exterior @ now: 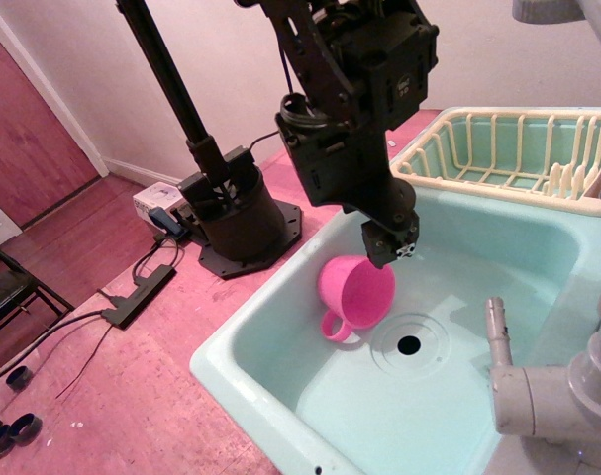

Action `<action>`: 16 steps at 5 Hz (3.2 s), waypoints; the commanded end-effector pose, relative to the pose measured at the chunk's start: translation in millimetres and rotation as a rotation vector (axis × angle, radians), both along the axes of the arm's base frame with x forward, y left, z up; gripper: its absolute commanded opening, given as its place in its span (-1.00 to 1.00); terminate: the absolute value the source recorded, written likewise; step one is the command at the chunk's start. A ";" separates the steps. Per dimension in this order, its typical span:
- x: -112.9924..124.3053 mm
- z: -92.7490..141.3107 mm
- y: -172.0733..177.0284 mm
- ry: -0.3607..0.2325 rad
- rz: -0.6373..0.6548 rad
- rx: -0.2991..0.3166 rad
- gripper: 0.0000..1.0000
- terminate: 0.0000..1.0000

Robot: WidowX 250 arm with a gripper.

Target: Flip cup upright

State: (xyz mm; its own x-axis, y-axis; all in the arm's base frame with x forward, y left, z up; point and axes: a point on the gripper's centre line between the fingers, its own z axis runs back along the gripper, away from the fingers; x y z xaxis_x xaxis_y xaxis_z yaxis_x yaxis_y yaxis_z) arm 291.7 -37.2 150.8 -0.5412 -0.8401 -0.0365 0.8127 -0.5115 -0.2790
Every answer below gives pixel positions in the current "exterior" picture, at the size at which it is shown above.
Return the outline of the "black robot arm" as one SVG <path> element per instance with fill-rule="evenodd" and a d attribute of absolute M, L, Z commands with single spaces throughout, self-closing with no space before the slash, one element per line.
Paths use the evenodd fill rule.
<path fill-rule="evenodd" d="M 275 116 L 309 202 L 365 216 L 370 262 L 411 255 L 419 237 L 416 193 L 392 175 L 386 135 L 428 94 L 439 29 L 415 1 L 264 1 L 290 91 Z M 300 211 L 273 200 L 251 151 L 221 153 L 143 1 L 121 1 L 125 17 L 185 135 L 198 171 L 178 188 L 202 241 L 200 261 L 263 268 L 299 238 Z"/>

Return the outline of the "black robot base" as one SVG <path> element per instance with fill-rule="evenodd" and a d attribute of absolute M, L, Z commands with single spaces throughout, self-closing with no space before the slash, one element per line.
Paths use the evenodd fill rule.
<path fill-rule="evenodd" d="M 224 280 L 271 267 L 302 237 L 301 208 L 271 196 L 243 146 L 177 189 L 189 211 L 180 215 L 181 223 L 201 243 L 198 262 Z"/>

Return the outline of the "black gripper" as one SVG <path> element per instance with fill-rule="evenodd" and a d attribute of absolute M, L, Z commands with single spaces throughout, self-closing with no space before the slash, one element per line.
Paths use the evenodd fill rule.
<path fill-rule="evenodd" d="M 299 93 L 283 97 L 275 121 L 310 203 L 340 205 L 369 218 L 361 234 L 374 267 L 414 255 L 416 193 L 391 173 L 384 132 L 370 125 L 352 130 Z"/>

